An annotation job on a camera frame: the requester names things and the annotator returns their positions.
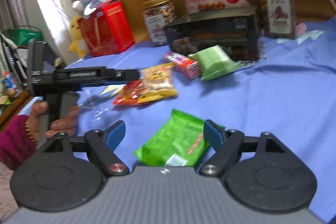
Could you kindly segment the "magenta knit sleeve forearm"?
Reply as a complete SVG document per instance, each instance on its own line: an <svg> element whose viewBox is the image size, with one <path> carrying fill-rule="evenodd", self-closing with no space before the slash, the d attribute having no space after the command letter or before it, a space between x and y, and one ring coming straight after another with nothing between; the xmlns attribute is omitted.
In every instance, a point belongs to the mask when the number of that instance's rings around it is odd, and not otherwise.
<svg viewBox="0 0 336 224"><path fill-rule="evenodd" d="M0 135L0 158L7 167L17 169L36 150L36 139L26 130L28 115L15 116Z"/></svg>

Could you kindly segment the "person's left hand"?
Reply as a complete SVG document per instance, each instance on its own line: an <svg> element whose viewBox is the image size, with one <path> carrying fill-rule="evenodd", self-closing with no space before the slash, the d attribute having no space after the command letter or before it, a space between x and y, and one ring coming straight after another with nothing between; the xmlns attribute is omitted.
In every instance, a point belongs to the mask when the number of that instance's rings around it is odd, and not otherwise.
<svg viewBox="0 0 336 224"><path fill-rule="evenodd" d="M40 138L39 125L40 118L48 110L46 101L36 101L33 104L29 118L26 121L26 131L30 138L33 138L35 143L38 143ZM77 122L80 114L80 107L73 105L69 113L59 120L52 122L50 130L43 135L47 138L53 137L58 132L66 132L69 136L74 136L76 133Z"/></svg>

